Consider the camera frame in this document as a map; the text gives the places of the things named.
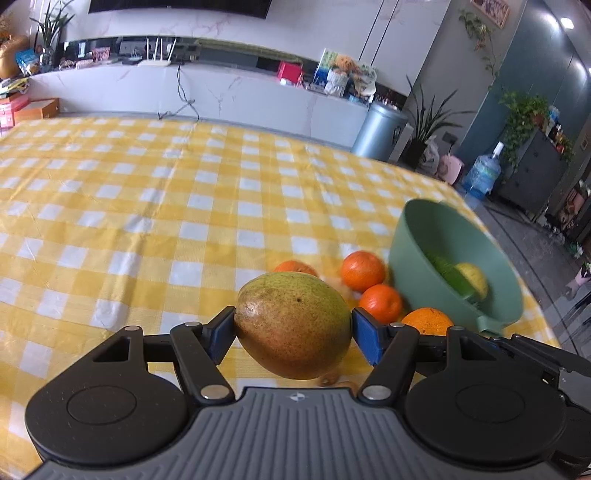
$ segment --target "cable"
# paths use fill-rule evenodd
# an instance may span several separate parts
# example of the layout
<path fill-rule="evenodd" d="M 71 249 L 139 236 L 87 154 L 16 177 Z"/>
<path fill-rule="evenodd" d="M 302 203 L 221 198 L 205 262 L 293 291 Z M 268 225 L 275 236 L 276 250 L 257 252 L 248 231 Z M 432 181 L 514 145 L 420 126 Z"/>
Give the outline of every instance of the cable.
<path fill-rule="evenodd" d="M 166 110 L 162 114 L 158 113 L 158 120 L 163 120 L 166 117 L 178 115 L 180 112 L 182 112 L 187 107 L 189 107 L 191 110 L 193 110 L 193 112 L 195 113 L 195 116 L 197 117 L 197 119 L 195 120 L 195 123 L 199 122 L 199 120 L 200 120 L 199 112 L 197 111 L 197 109 L 193 105 L 195 103 L 195 100 L 194 99 L 191 99 L 191 100 L 187 99 L 187 93 L 185 93 L 183 85 L 181 85 L 181 64 L 180 63 L 178 64 L 178 68 L 177 68 L 177 93 L 178 93 L 178 97 L 181 99 L 181 101 L 184 103 L 184 105 L 181 108 L 179 108 L 178 110 L 176 110 L 175 112 L 171 112 L 170 110 Z"/>

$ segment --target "ceiling light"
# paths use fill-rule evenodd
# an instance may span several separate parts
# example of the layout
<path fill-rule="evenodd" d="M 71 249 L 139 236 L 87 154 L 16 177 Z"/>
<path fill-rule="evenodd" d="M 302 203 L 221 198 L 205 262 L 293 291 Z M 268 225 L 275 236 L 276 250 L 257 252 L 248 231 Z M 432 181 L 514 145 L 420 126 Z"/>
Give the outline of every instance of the ceiling light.
<path fill-rule="evenodd" d="M 574 23 L 570 18 L 561 18 L 560 23 L 562 23 L 562 26 L 564 28 L 568 28 L 569 30 L 572 30 L 574 28 Z"/>

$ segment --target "white cabinet door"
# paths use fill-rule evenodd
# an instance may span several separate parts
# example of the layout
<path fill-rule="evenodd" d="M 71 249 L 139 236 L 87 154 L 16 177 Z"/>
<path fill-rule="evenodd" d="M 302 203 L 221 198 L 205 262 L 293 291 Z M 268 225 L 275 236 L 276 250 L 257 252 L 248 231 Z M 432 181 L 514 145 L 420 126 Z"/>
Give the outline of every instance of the white cabinet door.
<path fill-rule="evenodd" d="M 414 84 L 449 2 L 398 0 L 372 61 L 379 83 L 404 95 L 410 93 L 406 77 Z"/>
<path fill-rule="evenodd" d="M 386 33 L 388 24 L 394 15 L 394 8 L 398 5 L 399 1 L 400 0 L 384 0 L 380 4 L 371 30 L 369 31 L 369 35 L 363 45 L 363 51 L 359 58 L 361 63 L 371 65 L 374 61 L 379 44 Z"/>

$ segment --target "dark cabinet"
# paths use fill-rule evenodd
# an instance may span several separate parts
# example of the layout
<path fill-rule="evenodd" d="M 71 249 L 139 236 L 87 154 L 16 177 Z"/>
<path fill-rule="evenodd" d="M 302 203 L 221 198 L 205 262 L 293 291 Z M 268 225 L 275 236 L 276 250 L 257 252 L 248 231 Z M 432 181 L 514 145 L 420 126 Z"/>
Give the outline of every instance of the dark cabinet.
<path fill-rule="evenodd" d="M 517 171 L 498 189 L 498 195 L 527 212 L 538 214 L 566 171 L 552 142 L 539 130 L 521 148 Z"/>

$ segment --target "tangerine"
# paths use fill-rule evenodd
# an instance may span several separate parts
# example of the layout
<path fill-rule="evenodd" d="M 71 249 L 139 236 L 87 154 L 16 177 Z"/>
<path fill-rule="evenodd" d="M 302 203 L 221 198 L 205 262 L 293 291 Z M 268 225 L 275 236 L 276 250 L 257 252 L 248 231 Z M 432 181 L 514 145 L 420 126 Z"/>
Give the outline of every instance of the tangerine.
<path fill-rule="evenodd" d="M 314 270 L 314 268 L 298 260 L 287 260 L 282 262 L 275 267 L 273 272 L 300 272 L 314 275 L 315 277 L 318 276 L 318 272 Z"/>
<path fill-rule="evenodd" d="M 415 327 L 421 335 L 445 335 L 447 328 L 453 326 L 445 313 L 430 307 L 409 313 L 402 319 L 402 323 Z"/>
<path fill-rule="evenodd" d="M 353 252 L 343 261 L 340 269 L 343 283 L 352 290 L 363 293 L 382 283 L 386 278 L 384 263 L 370 252 Z"/>
<path fill-rule="evenodd" d="M 402 312 L 402 298 L 396 290 L 387 285 L 374 285 L 365 290 L 359 306 L 385 325 L 396 322 Z"/>

